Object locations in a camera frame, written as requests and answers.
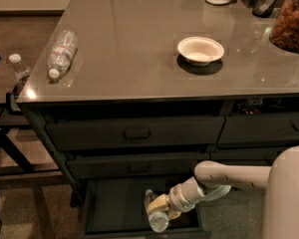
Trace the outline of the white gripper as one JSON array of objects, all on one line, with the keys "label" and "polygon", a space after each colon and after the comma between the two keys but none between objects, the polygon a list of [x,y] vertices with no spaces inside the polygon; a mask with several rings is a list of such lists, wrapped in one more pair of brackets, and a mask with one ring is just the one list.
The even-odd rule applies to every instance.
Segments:
[{"label": "white gripper", "polygon": [[183,195],[181,184],[174,186],[169,191],[168,196],[166,194],[162,194],[152,201],[147,207],[148,213],[153,213],[155,211],[168,211],[168,201],[170,208],[173,210],[167,213],[169,220],[176,219],[181,215],[181,213],[188,212],[191,209],[191,204]]}]

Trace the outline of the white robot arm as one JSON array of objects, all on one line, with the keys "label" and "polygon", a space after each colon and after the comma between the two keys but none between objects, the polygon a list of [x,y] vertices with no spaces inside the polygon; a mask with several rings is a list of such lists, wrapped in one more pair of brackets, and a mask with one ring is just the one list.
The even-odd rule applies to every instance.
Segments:
[{"label": "white robot arm", "polygon": [[261,239],[299,239],[299,146],[284,150],[270,166],[225,165],[203,161],[194,176],[155,196],[146,191],[145,209],[153,231],[190,211],[201,201],[226,195],[231,188],[265,194]]}]

